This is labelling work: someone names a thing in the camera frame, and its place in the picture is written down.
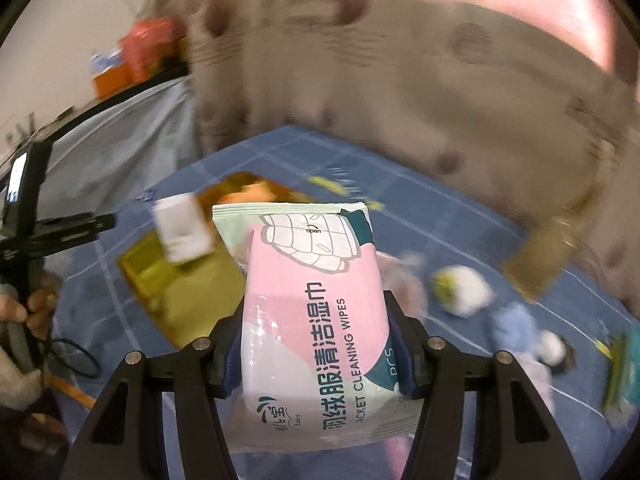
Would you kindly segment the left hand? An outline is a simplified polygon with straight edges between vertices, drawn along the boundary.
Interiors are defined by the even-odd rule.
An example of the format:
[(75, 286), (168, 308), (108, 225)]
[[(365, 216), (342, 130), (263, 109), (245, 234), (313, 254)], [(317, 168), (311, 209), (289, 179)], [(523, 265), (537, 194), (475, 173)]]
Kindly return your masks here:
[(0, 321), (25, 325), (38, 339), (46, 339), (50, 332), (53, 311), (58, 303), (58, 293), (52, 289), (33, 292), (24, 306), (9, 296), (0, 299)]

